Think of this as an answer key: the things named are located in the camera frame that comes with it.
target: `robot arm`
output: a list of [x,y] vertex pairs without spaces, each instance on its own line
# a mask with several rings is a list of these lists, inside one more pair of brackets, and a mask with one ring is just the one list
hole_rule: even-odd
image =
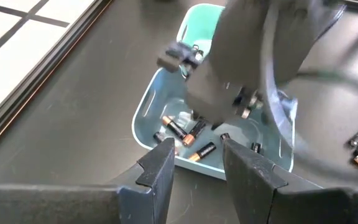
[[235,115],[246,118],[247,110],[252,110],[250,103],[263,102],[256,93],[262,76],[264,23],[273,3],[278,7],[273,48],[275,83],[296,76],[314,42],[344,10],[344,5],[335,0],[229,1],[219,18],[209,54],[201,64],[192,66],[195,69],[187,79],[186,103],[208,121],[219,124]]

